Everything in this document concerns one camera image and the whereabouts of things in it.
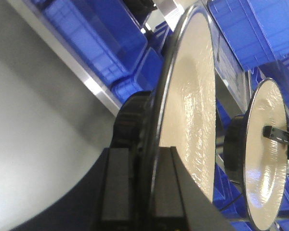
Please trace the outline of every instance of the storage shelf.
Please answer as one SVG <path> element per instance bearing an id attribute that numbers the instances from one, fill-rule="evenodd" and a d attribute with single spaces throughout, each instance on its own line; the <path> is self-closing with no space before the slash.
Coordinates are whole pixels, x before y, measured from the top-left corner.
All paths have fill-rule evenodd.
<path id="1" fill-rule="evenodd" d="M 85 64 L 30 0 L 7 0 L 83 84 L 116 116 L 121 102 Z"/>

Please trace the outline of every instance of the cable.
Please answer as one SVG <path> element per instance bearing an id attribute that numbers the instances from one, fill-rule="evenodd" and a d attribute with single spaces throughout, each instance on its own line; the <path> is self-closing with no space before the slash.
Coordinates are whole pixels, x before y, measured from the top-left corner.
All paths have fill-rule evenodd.
<path id="1" fill-rule="evenodd" d="M 225 209 L 227 209 L 230 205 L 232 205 L 234 202 L 236 202 L 240 197 L 241 195 L 243 195 L 242 193 L 237 196 L 232 202 L 230 202 L 229 204 L 227 204 L 225 207 L 221 208 L 220 211 L 224 211 Z"/>

